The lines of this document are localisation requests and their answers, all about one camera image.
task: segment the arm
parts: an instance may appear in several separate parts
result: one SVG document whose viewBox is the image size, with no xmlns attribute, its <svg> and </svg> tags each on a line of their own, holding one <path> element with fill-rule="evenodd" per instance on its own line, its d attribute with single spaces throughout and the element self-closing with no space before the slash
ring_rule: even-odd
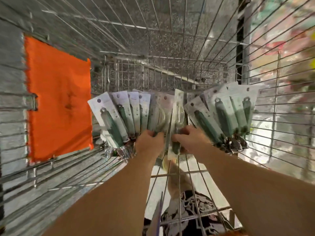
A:
<svg viewBox="0 0 315 236">
<path fill-rule="evenodd" d="M 185 131 L 173 141 L 206 166 L 249 235 L 314 235 L 314 185 L 225 154 L 200 129 Z"/>
<path fill-rule="evenodd" d="M 43 236 L 141 235 L 152 168 L 164 135 L 145 131 L 136 156 L 116 175 L 70 207 Z"/>
</svg>

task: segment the forearm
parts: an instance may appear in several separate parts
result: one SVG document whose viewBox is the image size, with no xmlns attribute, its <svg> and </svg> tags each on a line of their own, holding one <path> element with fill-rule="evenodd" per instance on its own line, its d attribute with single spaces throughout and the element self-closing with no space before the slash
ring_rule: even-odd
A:
<svg viewBox="0 0 315 236">
<path fill-rule="evenodd" d="M 205 153 L 203 163 L 250 235 L 313 234 L 315 186 L 257 167 L 210 145 L 197 152 Z"/>
<path fill-rule="evenodd" d="M 141 235 L 153 165 L 146 156 L 131 159 L 114 177 L 78 200 L 44 236 Z"/>
</svg>

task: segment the orange paper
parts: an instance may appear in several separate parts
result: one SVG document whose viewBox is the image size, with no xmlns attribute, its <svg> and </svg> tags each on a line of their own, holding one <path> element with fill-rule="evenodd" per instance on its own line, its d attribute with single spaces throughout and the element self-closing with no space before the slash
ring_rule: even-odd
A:
<svg viewBox="0 0 315 236">
<path fill-rule="evenodd" d="M 38 110 L 28 111 L 31 161 L 45 161 L 92 144 L 90 61 L 34 38 L 25 38 L 28 91 Z"/>
</svg>

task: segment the shopping cart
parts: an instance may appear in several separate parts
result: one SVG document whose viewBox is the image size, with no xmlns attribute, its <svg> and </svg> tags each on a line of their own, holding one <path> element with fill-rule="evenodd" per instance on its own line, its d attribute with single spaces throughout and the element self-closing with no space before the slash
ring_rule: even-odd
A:
<svg viewBox="0 0 315 236">
<path fill-rule="evenodd" d="M 312 5 L 313 0 L 0 0 L 0 234 L 41 235 L 125 165 L 104 156 L 94 118 L 94 149 L 43 161 L 27 158 L 28 116 L 37 110 L 37 96 L 26 90 L 24 36 L 89 58 L 92 96 L 132 89 L 197 92 L 231 81 L 261 85 L 249 149 L 236 157 L 314 182 L 314 56 L 290 59 L 314 53 Z M 284 51 L 300 37 L 308 38 L 307 45 Z M 287 72 L 305 63 L 309 68 Z M 179 220 L 222 213 L 242 232 L 206 168 L 194 158 L 178 162 L 216 209 Z M 163 210 L 168 206 L 168 177 L 157 163 L 147 218 L 161 191 Z"/>
</svg>

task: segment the hand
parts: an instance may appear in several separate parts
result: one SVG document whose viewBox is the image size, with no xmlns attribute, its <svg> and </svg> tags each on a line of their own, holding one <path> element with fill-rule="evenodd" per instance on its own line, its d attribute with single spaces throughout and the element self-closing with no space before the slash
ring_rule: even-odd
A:
<svg viewBox="0 0 315 236">
<path fill-rule="evenodd" d="M 172 141 L 179 142 L 184 148 L 184 152 L 195 155 L 195 158 L 202 162 L 202 157 L 207 149 L 212 147 L 210 139 L 200 128 L 188 125 L 181 129 L 182 134 L 173 134 Z"/>
<path fill-rule="evenodd" d="M 145 155 L 152 159 L 156 159 L 161 152 L 164 150 L 164 133 L 159 132 L 155 137 L 153 137 L 154 132 L 145 130 L 137 138 L 135 147 L 137 155 Z"/>
</svg>

